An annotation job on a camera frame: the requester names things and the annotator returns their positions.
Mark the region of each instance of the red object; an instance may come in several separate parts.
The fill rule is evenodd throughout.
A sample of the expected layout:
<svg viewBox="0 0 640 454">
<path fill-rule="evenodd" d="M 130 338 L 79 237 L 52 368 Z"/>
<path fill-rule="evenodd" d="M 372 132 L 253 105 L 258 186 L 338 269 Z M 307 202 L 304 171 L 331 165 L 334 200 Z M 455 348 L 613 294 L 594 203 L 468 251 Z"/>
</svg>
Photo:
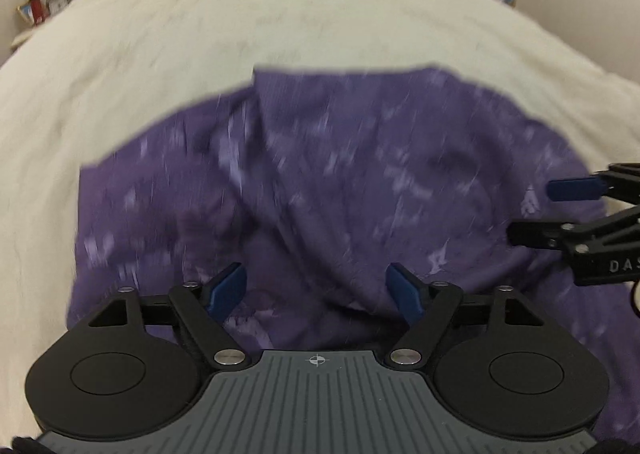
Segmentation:
<svg viewBox="0 0 640 454">
<path fill-rule="evenodd" d="M 29 4 L 31 5 L 31 13 L 33 14 L 33 22 L 36 24 L 42 24 L 45 20 L 46 13 L 45 9 L 42 6 L 41 0 L 29 0 Z"/>
</svg>

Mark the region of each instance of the white blanket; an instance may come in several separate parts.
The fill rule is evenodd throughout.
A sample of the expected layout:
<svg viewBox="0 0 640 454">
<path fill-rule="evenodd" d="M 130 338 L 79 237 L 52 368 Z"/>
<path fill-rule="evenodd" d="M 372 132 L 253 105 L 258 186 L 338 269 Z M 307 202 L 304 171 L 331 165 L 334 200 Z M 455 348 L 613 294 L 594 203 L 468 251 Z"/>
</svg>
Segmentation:
<svg viewBox="0 0 640 454">
<path fill-rule="evenodd" d="M 640 86 L 491 0 L 76 0 L 0 69 L 0 444 L 65 330 L 78 170 L 254 66 L 437 64 L 511 95 L 591 169 L 640 158 Z"/>
</svg>

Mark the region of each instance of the purple cloth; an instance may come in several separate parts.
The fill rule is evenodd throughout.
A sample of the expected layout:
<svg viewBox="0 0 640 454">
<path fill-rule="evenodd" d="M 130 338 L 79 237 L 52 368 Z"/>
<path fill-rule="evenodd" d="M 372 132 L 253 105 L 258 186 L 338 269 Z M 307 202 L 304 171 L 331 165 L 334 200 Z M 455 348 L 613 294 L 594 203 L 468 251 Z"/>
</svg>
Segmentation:
<svg viewBox="0 0 640 454">
<path fill-rule="evenodd" d="M 120 286 L 165 293 L 239 260 L 248 294 L 225 327 L 247 349 L 390 344 L 405 329 L 384 284 L 398 261 L 542 305 L 609 371 L 598 436 L 638 441 L 627 288 L 575 287 L 558 252 L 505 237 L 514 218 L 602 216 L 601 202 L 544 195 L 548 180 L 586 173 L 564 138 L 439 69 L 256 72 L 82 170 L 68 326 Z"/>
</svg>

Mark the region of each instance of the gray gripper base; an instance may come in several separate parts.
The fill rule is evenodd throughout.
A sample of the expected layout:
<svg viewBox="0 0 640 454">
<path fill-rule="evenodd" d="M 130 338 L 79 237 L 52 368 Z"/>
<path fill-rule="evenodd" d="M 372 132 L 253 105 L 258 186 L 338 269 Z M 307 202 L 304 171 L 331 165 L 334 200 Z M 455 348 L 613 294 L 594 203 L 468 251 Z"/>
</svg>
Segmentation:
<svg viewBox="0 0 640 454">
<path fill-rule="evenodd" d="M 585 431 L 540 442 L 489 436 L 444 409 L 420 374 L 362 351 L 264 352 L 248 370 L 216 374 L 190 411 L 156 432 L 117 442 L 46 433 L 40 442 L 58 454 L 581 454 L 595 444 Z"/>
</svg>

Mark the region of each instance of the metal screw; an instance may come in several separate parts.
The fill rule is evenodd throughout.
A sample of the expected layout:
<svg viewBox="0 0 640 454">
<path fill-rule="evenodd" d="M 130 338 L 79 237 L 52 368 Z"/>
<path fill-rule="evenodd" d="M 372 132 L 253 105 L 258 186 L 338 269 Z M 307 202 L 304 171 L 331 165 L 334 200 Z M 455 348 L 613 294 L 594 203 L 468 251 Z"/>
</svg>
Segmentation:
<svg viewBox="0 0 640 454">
<path fill-rule="evenodd" d="M 422 355 L 412 349 L 396 349 L 391 352 L 390 358 L 401 366 L 412 366 L 422 360 Z"/>
<path fill-rule="evenodd" d="M 245 358 L 246 355 L 237 349 L 223 349 L 213 356 L 213 359 L 223 366 L 236 366 L 238 364 L 242 364 Z"/>
</svg>

